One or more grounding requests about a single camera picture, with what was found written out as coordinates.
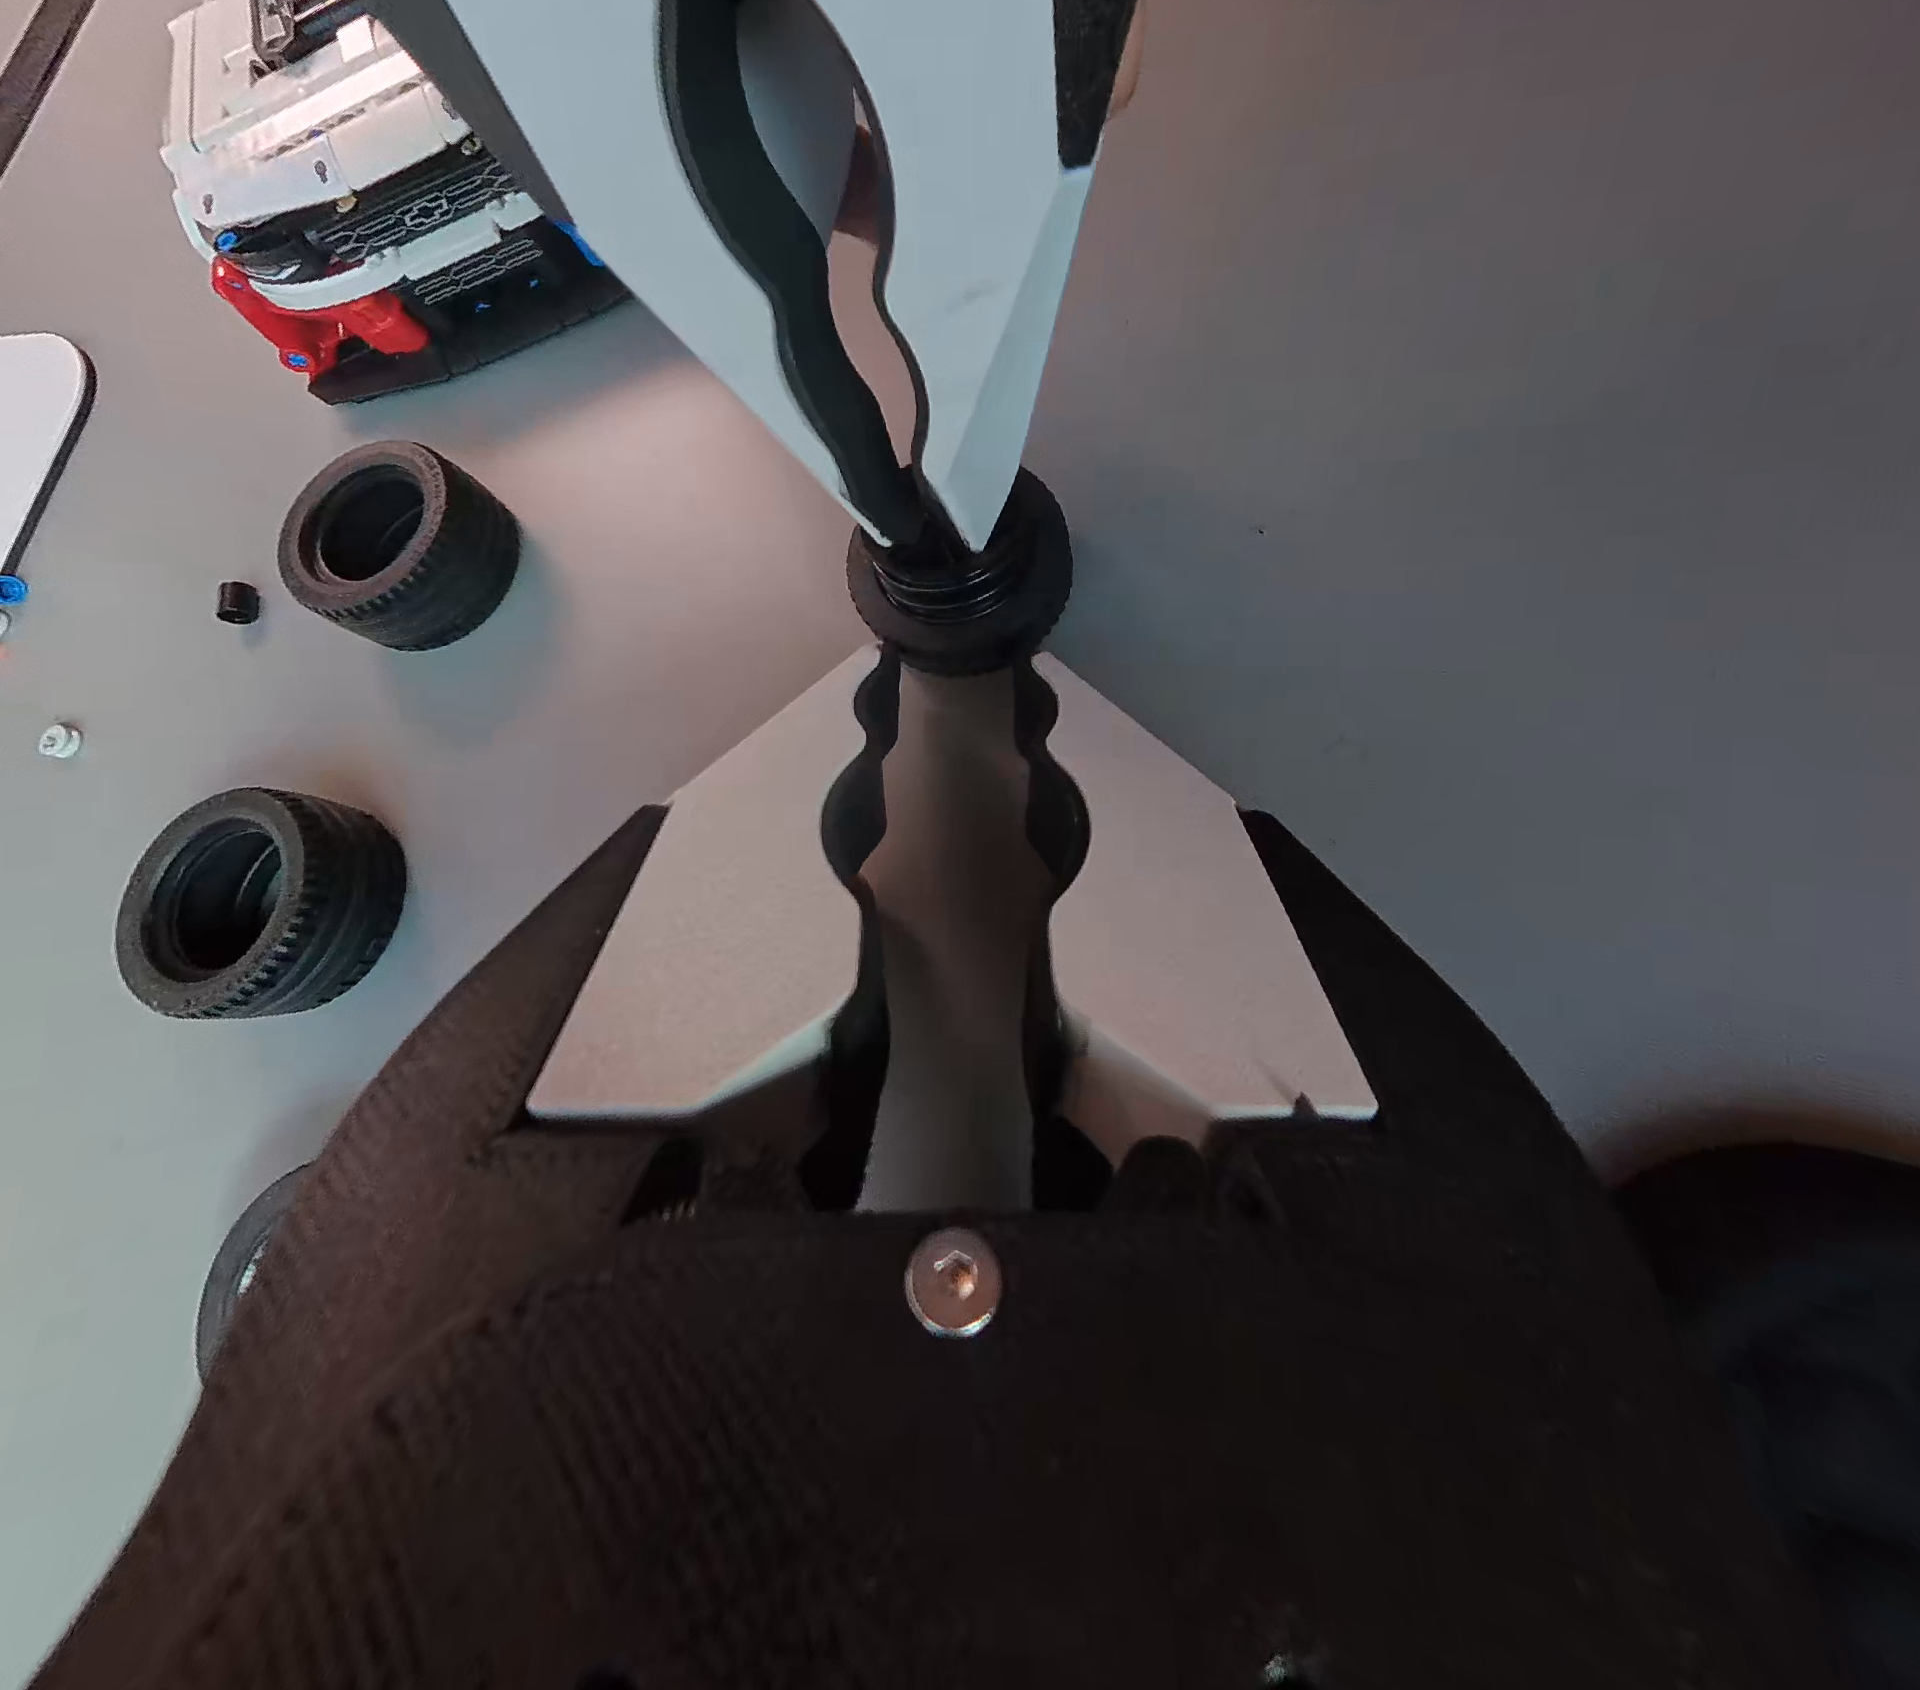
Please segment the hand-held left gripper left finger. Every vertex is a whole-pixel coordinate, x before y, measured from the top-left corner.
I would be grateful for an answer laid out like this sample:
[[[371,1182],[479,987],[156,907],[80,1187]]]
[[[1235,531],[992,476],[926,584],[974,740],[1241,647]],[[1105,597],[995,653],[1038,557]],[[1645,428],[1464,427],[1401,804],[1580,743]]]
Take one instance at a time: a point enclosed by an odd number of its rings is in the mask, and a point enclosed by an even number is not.
[[[899,658],[868,647],[671,795],[525,1107],[686,1125],[791,1074],[883,1072],[866,862],[886,836]]]

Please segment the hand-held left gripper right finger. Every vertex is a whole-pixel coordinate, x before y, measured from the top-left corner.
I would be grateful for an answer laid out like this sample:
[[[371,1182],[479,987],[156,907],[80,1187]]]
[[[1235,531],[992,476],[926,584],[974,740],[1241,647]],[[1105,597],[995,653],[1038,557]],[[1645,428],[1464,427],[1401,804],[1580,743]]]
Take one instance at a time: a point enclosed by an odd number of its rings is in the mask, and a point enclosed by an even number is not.
[[[1062,1112],[1105,1158],[1230,1125],[1369,1123],[1375,1092],[1234,799],[1041,653],[1041,755],[1084,807],[1047,917]]]

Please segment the toy brick race car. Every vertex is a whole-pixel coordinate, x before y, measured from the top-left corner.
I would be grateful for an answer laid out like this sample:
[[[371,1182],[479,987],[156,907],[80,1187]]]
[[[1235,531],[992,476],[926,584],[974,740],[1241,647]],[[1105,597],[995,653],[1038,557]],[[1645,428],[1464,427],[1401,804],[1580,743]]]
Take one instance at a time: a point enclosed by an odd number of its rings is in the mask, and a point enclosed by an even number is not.
[[[199,0],[165,31],[182,235],[310,398],[463,379],[627,303],[368,0]]]

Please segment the black rubber toy tyre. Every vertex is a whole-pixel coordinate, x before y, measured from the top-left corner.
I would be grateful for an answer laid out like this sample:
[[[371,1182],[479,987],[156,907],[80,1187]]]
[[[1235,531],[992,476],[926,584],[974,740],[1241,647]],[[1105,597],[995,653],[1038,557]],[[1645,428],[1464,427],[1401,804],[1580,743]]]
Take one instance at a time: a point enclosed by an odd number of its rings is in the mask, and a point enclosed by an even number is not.
[[[114,917],[116,971],[170,1020],[306,1012],[370,975],[407,885],[403,850],[374,814],[297,790],[221,790],[135,860]]]
[[[314,1162],[308,1160],[276,1176],[252,1199],[215,1247],[206,1268],[194,1326],[194,1362],[199,1387],[208,1383],[231,1333],[237,1307],[252,1290],[276,1231],[312,1170]]]
[[[1071,536],[1065,514],[1029,469],[1020,469],[995,531],[1029,527],[1031,563],[1020,591],[1001,608],[968,623],[935,627],[891,611],[879,594],[866,545],[856,527],[846,552],[851,608],[875,642],[898,653],[903,666],[935,677],[974,677],[1006,670],[1031,656],[1062,621],[1073,583]]]
[[[277,574],[306,612],[394,653],[451,647],[491,618],[520,567],[516,516],[416,443],[333,457],[290,505]]]

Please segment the black toy wheel rim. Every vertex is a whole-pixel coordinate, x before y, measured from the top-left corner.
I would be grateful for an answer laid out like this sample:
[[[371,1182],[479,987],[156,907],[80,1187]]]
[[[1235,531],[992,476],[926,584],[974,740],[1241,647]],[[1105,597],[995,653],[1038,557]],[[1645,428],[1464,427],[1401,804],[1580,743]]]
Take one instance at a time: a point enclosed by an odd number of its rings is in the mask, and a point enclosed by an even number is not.
[[[928,523],[910,543],[866,545],[879,599],[899,616],[934,627],[986,618],[1029,577],[1031,527],[995,531],[980,549],[964,549],[948,528]]]

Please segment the white book stand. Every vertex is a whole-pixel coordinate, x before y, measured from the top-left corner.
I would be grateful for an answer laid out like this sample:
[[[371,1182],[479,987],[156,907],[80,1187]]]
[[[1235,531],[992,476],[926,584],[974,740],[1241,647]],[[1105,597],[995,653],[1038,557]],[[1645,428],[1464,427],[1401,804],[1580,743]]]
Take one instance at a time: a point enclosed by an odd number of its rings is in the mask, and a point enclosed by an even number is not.
[[[2,574],[20,577],[54,491],[84,435],[97,377],[54,332],[2,337]]]

